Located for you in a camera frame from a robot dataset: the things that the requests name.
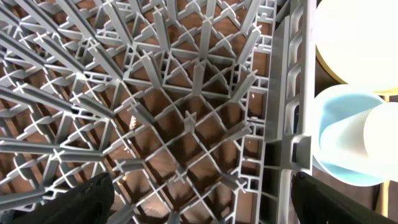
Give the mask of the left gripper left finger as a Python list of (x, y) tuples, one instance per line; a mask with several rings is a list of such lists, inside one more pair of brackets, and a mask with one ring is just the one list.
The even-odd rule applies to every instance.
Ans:
[(105, 224), (113, 203), (113, 181), (103, 172), (12, 224)]

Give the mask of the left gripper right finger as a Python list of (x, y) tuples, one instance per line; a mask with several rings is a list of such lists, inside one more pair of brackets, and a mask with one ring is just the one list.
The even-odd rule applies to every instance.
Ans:
[(301, 224), (395, 224), (305, 172), (293, 175), (291, 199)]

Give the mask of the white paper cup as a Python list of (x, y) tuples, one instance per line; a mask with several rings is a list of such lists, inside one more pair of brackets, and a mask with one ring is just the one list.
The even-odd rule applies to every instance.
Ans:
[(397, 103), (382, 103), (327, 126), (322, 162), (397, 181)]

